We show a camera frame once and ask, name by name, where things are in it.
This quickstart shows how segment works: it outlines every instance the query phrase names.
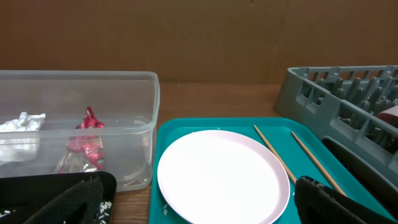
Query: red object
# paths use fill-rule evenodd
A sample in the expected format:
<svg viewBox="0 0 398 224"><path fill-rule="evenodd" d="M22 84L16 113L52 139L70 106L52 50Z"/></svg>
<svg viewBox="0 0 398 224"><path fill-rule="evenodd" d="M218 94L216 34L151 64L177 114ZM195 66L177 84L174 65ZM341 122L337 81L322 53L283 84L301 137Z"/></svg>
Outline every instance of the red object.
<svg viewBox="0 0 398 224"><path fill-rule="evenodd" d="M87 107L86 115L77 129L103 128L104 123L98 121L91 107ZM99 170L104 169L104 146L100 136L78 136L70 137L67 149L74 153L84 153L87 160Z"/></svg>

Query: wooden chopstick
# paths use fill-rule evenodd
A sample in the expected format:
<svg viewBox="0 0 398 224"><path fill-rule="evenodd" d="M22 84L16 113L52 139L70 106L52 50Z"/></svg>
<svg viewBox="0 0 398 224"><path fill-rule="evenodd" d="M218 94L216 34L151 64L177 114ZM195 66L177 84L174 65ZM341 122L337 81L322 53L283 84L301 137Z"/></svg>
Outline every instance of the wooden chopstick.
<svg viewBox="0 0 398 224"><path fill-rule="evenodd" d="M292 136L296 139L298 144L301 146L301 148L304 150L304 152L309 156L309 158L312 160L312 162L316 165L316 167L319 169L319 171L323 174L323 176L329 181L331 186L337 190L340 194L344 195L347 197L347 195L344 193L343 189L336 183L336 181L331 177L331 175L326 171L326 169L322 166L322 164L318 161L318 159L311 153L311 151L305 146L305 144L301 141L299 137L292 131Z"/></svg>
<svg viewBox="0 0 398 224"><path fill-rule="evenodd" d="M271 150L271 152L278 158L279 162L283 165L283 167L286 170L287 175L289 176L290 181L295 185L296 184L296 178L294 177L293 173L290 171L290 169L287 167L285 162L282 160L282 158L279 156L278 152L271 146L269 141L264 137L264 135L261 133L261 131L257 128L256 125L254 125L254 129L257 131L258 135L260 135L262 141L266 144L266 146Z"/></svg>

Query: teal tray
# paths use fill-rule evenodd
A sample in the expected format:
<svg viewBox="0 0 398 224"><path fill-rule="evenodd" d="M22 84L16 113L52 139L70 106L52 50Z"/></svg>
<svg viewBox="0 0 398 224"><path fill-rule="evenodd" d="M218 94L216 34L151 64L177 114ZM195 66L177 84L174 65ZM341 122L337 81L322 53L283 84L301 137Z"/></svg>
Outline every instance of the teal tray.
<svg viewBox="0 0 398 224"><path fill-rule="evenodd" d="M302 124L285 118L181 118L171 120L163 124L159 129L150 198L149 224L187 223L167 205L157 184L157 165L159 159L172 142L195 131L220 129L243 134L264 144L253 128L254 124L258 126L269 140L294 176L301 177L307 175L330 187L330 184L292 137L290 131L294 131L303 140L305 145L346 192L349 198L393 220L380 203L350 174L317 137ZM290 188L290 193L293 194L294 186L291 183ZM294 204L294 197L290 197L285 212L275 223L300 223Z"/></svg>

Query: red foil wrapper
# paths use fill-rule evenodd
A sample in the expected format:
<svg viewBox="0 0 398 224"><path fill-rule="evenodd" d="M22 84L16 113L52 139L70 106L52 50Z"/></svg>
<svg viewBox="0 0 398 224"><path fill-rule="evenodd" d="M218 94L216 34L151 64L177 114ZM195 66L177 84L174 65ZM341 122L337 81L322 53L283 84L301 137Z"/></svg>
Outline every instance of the red foil wrapper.
<svg viewBox="0 0 398 224"><path fill-rule="evenodd" d="M77 129L103 128L104 123L98 121L91 107L87 107L86 115ZM70 137L67 142L68 153L58 165L59 173L92 172L104 169L103 143L100 136Z"/></svg>

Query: gray dish rack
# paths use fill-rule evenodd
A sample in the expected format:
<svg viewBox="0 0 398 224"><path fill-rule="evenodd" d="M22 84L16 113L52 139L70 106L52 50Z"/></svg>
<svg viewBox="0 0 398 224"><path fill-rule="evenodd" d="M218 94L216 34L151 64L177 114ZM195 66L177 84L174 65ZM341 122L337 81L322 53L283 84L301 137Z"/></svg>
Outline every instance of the gray dish rack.
<svg viewBox="0 0 398 224"><path fill-rule="evenodd" d="M310 129L372 190L398 208L398 65L289 68L276 110Z"/></svg>

